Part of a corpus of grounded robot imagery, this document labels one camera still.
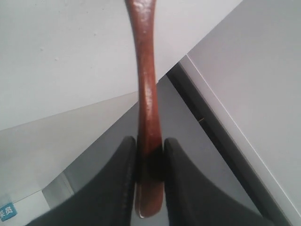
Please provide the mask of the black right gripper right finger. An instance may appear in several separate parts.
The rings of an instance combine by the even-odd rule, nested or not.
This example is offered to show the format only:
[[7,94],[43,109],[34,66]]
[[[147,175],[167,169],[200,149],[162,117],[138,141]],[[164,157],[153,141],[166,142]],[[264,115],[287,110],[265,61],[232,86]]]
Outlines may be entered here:
[[271,226],[231,198],[189,159],[174,138],[164,141],[165,194],[171,226]]

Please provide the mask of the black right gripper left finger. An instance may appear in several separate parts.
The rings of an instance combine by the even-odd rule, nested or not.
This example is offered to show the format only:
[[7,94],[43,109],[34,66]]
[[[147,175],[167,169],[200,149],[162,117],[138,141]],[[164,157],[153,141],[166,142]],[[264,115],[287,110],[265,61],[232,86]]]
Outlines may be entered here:
[[29,225],[130,225],[135,190],[135,159],[135,139],[125,137],[107,164],[88,184]]

